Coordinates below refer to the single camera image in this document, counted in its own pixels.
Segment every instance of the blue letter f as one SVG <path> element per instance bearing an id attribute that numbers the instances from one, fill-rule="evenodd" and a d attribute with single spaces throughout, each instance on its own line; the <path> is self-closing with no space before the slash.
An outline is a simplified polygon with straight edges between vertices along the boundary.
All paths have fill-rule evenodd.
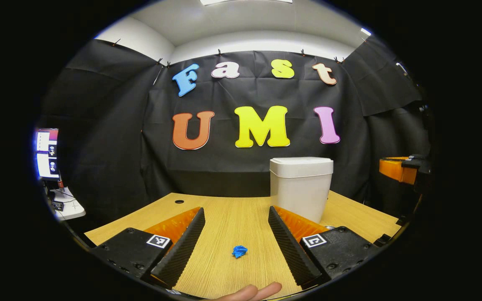
<path id="1" fill-rule="evenodd" d="M 176 74 L 172 80 L 175 80 L 179 87 L 178 96 L 182 97 L 183 95 L 187 94 L 187 92 L 193 90 L 197 84 L 190 82 L 189 80 L 197 80 L 197 74 L 193 70 L 198 69 L 197 64 L 193 64 L 189 67 L 186 67 L 182 72 Z"/>

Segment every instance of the white bin lid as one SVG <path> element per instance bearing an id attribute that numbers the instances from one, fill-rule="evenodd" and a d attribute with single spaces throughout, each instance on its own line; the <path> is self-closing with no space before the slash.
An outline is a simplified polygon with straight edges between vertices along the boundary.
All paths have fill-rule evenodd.
<path id="1" fill-rule="evenodd" d="M 269 170 L 281 178 L 330 175 L 334 170 L 334 161 L 317 157 L 272 158 Z"/>

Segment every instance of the white ceiling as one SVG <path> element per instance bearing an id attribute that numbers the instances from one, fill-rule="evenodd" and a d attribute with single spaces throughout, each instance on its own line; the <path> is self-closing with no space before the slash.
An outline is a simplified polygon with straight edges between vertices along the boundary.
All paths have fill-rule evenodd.
<path id="1" fill-rule="evenodd" d="M 163 0 L 130 15 L 174 46 L 218 34 L 275 30 L 321 36 L 356 48 L 360 25 L 316 0 L 235 0 L 203 6 L 200 0 Z"/>

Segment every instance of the ceiling light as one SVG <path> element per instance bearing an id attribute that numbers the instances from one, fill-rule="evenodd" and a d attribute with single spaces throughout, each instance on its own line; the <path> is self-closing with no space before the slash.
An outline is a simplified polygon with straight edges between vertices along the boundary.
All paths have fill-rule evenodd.
<path id="1" fill-rule="evenodd" d="M 204 6 L 210 5 L 210 4 L 216 4 L 220 2 L 226 2 L 226 1 L 233 1 L 233 0 L 200 0 Z M 293 3 L 293 0 L 269 0 L 269 1 L 278 1 L 278 2 L 286 2 L 286 3 Z"/>
<path id="2" fill-rule="evenodd" d="M 366 29 L 363 29 L 363 28 L 362 28 L 362 29 L 360 29 L 360 31 L 363 32 L 363 33 L 365 33 L 365 34 L 367 34 L 368 36 L 371 36 L 371 33 L 370 33 L 369 31 L 367 31 Z"/>

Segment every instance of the white wall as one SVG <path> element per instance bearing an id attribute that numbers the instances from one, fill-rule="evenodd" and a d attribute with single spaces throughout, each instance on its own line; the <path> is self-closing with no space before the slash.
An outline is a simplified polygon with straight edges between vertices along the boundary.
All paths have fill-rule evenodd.
<path id="1" fill-rule="evenodd" d="M 113 43 L 120 38 L 117 44 L 139 51 L 156 61 L 163 58 L 161 63 L 165 64 L 170 61 L 170 55 L 174 51 L 174 45 L 169 40 L 132 17 L 126 17 L 111 25 L 96 38 Z"/>
<path id="2" fill-rule="evenodd" d="M 339 61 L 354 51 L 351 46 L 319 36 L 283 31 L 247 31 L 220 34 L 177 46 L 170 62 L 216 54 L 218 49 L 222 53 L 247 50 L 300 53 L 304 49 L 306 54 L 330 59 L 336 56 Z"/>

